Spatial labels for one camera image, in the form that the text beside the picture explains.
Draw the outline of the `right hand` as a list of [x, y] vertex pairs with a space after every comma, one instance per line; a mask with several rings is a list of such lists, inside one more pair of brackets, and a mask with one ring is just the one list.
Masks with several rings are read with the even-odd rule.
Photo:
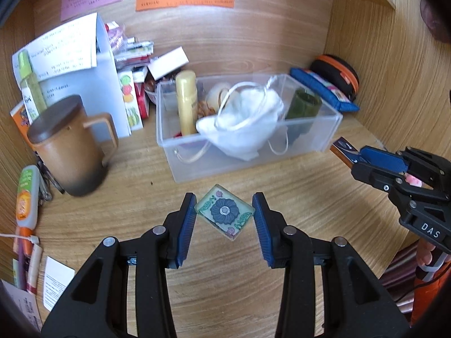
[[424, 239], [419, 239], [417, 245], [416, 259], [418, 266], [428, 266], [433, 260], [432, 252], [435, 250], [432, 243]]

